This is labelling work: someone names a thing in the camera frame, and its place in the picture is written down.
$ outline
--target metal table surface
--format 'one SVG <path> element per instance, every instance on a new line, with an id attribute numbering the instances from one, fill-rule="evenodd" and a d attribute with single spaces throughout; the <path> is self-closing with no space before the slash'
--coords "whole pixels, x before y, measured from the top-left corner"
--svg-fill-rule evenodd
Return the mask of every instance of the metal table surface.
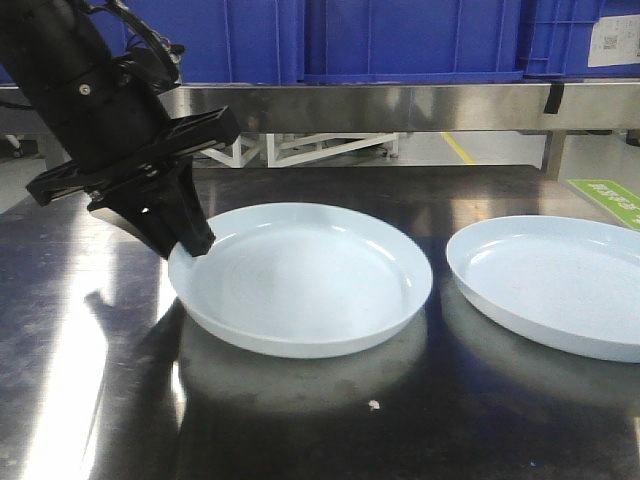
<path id="1" fill-rule="evenodd" d="M 496 326 L 444 260 L 490 217 L 610 221 L 571 191 L 527 166 L 215 169 L 197 186 L 211 215 L 308 201 L 386 220 L 430 258 L 424 312 L 355 355 L 253 354 L 187 318 L 165 263 L 83 197 L 24 201 L 0 216 L 0 478 L 640 476 L 640 366 Z"/>

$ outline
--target metal rail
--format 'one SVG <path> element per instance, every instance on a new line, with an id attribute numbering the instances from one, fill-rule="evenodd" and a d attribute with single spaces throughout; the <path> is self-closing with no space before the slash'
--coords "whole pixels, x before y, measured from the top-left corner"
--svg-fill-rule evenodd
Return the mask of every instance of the metal rail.
<path id="1" fill-rule="evenodd" d="M 186 85 L 163 95 L 174 116 L 229 105 L 244 132 L 427 132 L 640 128 L 640 80 L 564 85 L 544 113 L 551 83 L 481 85 Z M 15 87 L 0 100 L 20 103 Z M 47 133 L 33 112 L 0 108 L 0 133 Z"/>

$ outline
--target white plastic plate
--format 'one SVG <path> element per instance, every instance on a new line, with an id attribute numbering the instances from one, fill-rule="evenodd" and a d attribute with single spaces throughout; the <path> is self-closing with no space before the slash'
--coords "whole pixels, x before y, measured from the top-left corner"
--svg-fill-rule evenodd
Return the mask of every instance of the white plastic plate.
<path id="1" fill-rule="evenodd" d="M 362 213 L 273 203 L 209 220 L 216 241 L 192 258 L 180 245 L 169 278 L 193 319 L 259 353 L 321 358 L 367 349 L 398 333 L 432 286 L 409 237 Z"/>
<path id="2" fill-rule="evenodd" d="M 640 362 L 640 233 L 502 217 L 456 233 L 447 260 L 465 297 L 498 324 L 567 352 Z"/>

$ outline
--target label sticker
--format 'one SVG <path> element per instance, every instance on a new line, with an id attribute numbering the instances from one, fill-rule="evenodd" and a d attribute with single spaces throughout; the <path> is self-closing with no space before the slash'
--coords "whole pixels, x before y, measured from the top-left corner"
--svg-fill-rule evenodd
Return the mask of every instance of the label sticker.
<path id="1" fill-rule="evenodd" d="M 569 180 L 569 183 L 613 213 L 629 228 L 640 230 L 640 197 L 611 180 Z"/>
<path id="2" fill-rule="evenodd" d="M 640 63 L 640 15 L 602 17 L 593 26 L 589 67 Z"/>

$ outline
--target blue plastic crate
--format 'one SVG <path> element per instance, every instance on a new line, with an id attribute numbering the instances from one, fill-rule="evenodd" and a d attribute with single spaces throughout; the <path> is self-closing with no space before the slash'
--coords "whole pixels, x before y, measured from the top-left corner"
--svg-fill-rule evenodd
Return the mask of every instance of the blue plastic crate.
<path id="1" fill-rule="evenodd" d="M 122 55 L 127 43 L 127 27 L 109 12 L 98 12 L 89 18 L 102 34 L 113 55 Z"/>
<path id="2" fill-rule="evenodd" d="M 522 78 L 520 0 L 308 0 L 306 15 L 307 82 Z"/>
<path id="3" fill-rule="evenodd" d="M 0 65 L 0 85 L 15 83 L 2 65 Z"/>
<path id="4" fill-rule="evenodd" d="M 631 22 L 618 27 L 619 19 L 603 18 L 620 16 Z M 600 20 L 598 33 L 594 28 Z M 519 64 L 530 77 L 636 77 L 640 63 L 602 62 L 634 61 L 619 53 L 626 50 L 623 34 L 634 31 L 635 39 L 628 37 L 632 43 L 626 47 L 635 46 L 635 61 L 640 62 L 639 22 L 638 0 L 522 0 Z"/>
<path id="5" fill-rule="evenodd" d="M 303 0 L 128 0 L 186 46 L 185 82 L 295 83 L 304 65 Z"/>

